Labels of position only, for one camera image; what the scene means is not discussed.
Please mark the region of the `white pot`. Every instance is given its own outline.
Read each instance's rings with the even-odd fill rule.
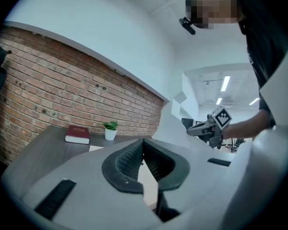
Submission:
[[[105,133],[106,140],[114,140],[117,130],[110,130],[107,128],[105,130],[106,130],[106,133]]]

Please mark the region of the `camera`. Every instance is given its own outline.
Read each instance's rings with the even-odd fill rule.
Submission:
[[[184,29],[186,29],[190,34],[195,35],[195,30],[191,27],[192,23],[184,17],[183,19],[179,19],[179,23],[182,25]]]

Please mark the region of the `black slot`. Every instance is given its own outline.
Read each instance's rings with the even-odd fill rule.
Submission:
[[[75,185],[76,182],[71,180],[62,180],[35,208],[35,212],[51,220]]]
[[[208,159],[209,163],[214,163],[214,164],[217,164],[217,165],[222,165],[222,166],[229,166],[231,162],[229,161],[225,161],[225,160],[221,160],[221,159]]]

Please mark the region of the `white ceiling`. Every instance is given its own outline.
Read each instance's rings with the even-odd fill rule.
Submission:
[[[221,92],[224,77],[230,76],[226,91]],[[199,105],[216,105],[218,98],[227,107],[258,109],[258,83],[252,69],[193,74],[190,77]]]
[[[221,25],[216,30],[195,28],[196,35],[189,34],[179,24],[185,16],[185,0],[128,0],[147,12],[163,33],[169,38],[176,50],[193,44],[209,44],[228,40],[244,42],[239,28],[232,25]]]
[[[238,52],[246,52],[245,36],[242,35],[237,24],[216,25],[214,30],[195,28],[196,35],[191,35],[184,30],[178,20],[185,16],[185,0],[128,1],[150,15],[169,38],[176,53],[182,57],[194,55],[194,52],[203,49],[204,46],[209,50],[212,45],[219,45],[218,51],[224,56],[228,53],[231,55],[233,52],[236,55]],[[222,47],[225,44],[231,45],[233,49]],[[226,75],[231,76],[228,88],[225,92],[220,92]],[[222,97],[222,104],[229,107],[258,108],[258,103],[249,106],[249,103],[258,97],[258,84],[250,64],[233,71],[222,67],[214,72],[205,72],[201,69],[199,73],[193,72],[187,76],[191,79],[200,105],[215,105],[217,99]]]

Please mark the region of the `small potted plant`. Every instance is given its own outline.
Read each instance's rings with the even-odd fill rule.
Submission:
[[[114,140],[117,133],[117,122],[111,121],[110,123],[104,123],[106,128],[105,138],[106,140]]]

